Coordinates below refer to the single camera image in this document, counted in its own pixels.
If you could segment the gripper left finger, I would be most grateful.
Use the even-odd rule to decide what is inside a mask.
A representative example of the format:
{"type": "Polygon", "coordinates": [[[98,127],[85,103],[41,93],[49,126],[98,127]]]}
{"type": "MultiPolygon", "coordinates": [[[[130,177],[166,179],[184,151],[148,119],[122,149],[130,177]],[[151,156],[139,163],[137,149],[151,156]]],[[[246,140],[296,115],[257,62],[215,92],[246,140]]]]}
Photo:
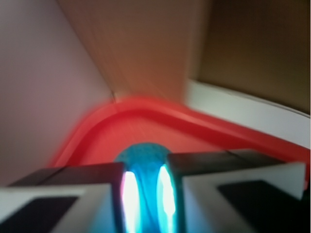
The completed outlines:
{"type": "Polygon", "coordinates": [[[35,171],[0,189],[3,233],[122,233],[123,163],[35,171]]]}

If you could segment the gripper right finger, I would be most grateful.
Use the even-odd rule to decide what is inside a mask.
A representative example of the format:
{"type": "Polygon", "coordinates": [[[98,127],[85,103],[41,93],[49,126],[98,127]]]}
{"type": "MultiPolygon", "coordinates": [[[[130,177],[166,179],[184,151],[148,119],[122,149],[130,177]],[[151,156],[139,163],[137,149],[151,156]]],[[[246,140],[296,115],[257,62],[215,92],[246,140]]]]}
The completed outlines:
{"type": "Polygon", "coordinates": [[[173,153],[178,233],[304,233],[306,164],[254,150],[173,153]]]}

